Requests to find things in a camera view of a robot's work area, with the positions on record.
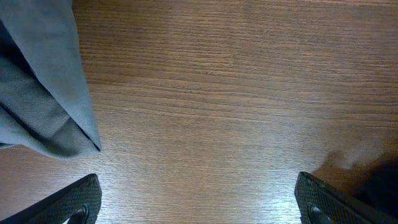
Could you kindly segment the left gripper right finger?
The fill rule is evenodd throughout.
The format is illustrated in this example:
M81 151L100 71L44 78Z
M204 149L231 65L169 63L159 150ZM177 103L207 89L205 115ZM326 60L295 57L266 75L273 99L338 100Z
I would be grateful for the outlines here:
M397 218L344 194L308 172L300 172L294 190L302 224L396 224Z

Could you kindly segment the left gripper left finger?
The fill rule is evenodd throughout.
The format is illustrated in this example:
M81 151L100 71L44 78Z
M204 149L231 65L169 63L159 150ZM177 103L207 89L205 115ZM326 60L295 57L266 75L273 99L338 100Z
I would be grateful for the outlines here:
M81 223L95 224L101 208L98 176L88 174L47 198L4 219L1 224Z

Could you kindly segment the black t-shirt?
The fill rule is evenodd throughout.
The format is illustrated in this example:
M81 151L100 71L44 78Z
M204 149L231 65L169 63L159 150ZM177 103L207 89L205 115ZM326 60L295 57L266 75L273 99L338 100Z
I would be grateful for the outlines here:
M376 210L397 218L397 160L374 169L355 197Z

